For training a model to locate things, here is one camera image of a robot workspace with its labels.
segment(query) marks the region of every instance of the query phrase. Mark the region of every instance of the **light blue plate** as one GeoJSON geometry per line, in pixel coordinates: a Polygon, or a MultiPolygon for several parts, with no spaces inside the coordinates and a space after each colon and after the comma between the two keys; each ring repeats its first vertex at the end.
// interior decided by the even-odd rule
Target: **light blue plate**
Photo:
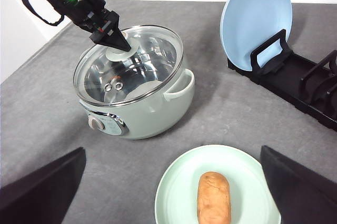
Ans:
{"type": "MultiPolygon", "coordinates": [[[[292,23],[290,0],[228,0],[220,22],[220,39],[229,60],[251,71],[251,52],[282,29],[289,37],[292,23]]],[[[263,67],[282,51],[279,41],[257,57],[263,67]]]]}

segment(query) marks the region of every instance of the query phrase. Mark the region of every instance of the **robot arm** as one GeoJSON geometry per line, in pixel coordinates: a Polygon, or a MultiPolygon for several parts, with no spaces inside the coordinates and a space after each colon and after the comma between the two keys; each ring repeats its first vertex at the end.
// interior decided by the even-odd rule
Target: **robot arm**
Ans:
{"type": "Polygon", "coordinates": [[[81,29],[91,34],[91,40],[96,44],[114,47],[124,51],[131,49],[130,45],[118,28],[119,15],[104,8],[105,0],[47,0],[61,14],[59,21],[49,23],[41,18],[32,8],[28,0],[23,4],[45,23],[57,26],[64,18],[69,19],[81,29]]]}

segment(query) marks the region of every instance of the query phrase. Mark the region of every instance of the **mint green plate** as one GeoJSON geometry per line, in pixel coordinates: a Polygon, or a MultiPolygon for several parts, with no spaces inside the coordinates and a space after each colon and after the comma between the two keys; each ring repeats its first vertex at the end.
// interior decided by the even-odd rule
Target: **mint green plate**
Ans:
{"type": "Polygon", "coordinates": [[[281,216],[260,163],[247,153],[224,145],[191,149],[168,167],[155,198],[157,224],[198,224],[198,183],[207,171],[221,173],[230,183],[231,224],[280,224],[281,216]]]}

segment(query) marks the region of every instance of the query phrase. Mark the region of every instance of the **black object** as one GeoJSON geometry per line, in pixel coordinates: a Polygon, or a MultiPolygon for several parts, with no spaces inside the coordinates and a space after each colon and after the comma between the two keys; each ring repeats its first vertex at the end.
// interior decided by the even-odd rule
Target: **black object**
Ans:
{"type": "Polygon", "coordinates": [[[251,53],[252,71],[236,67],[229,59],[228,67],[251,81],[272,91],[321,124],[337,131],[337,50],[318,64],[294,53],[285,41],[285,30],[279,31],[251,53]],[[282,52],[262,68],[257,56],[280,41],[282,52]]]}
{"type": "Polygon", "coordinates": [[[77,192],[85,150],[51,162],[0,190],[0,223],[60,224],[77,192]]]}
{"type": "Polygon", "coordinates": [[[337,184],[262,146],[261,165],[283,224],[336,224],[337,184]]]}
{"type": "Polygon", "coordinates": [[[60,19],[54,23],[50,23],[39,16],[29,3],[29,0],[22,0],[29,11],[49,25],[57,26],[66,15],[81,29],[92,33],[90,38],[94,43],[114,47],[127,52],[131,49],[118,28],[119,15],[114,11],[108,11],[104,8],[105,0],[47,1],[61,14],[60,19]]]}

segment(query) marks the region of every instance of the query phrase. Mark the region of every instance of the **plate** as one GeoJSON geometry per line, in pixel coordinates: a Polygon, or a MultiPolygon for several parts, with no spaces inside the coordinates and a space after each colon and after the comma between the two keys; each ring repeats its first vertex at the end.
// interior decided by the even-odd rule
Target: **plate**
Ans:
{"type": "MultiPolygon", "coordinates": [[[[252,71],[250,54],[282,29],[289,37],[292,24],[290,0],[228,0],[220,22],[220,39],[228,59],[252,71]]],[[[276,41],[257,57],[260,67],[282,51],[276,41]]]]}
{"type": "Polygon", "coordinates": [[[164,173],[155,198],[157,224],[198,224],[200,176],[223,174],[230,184],[231,224],[280,224],[262,167],[247,153],[224,145],[206,145],[178,157],[164,173]]]}

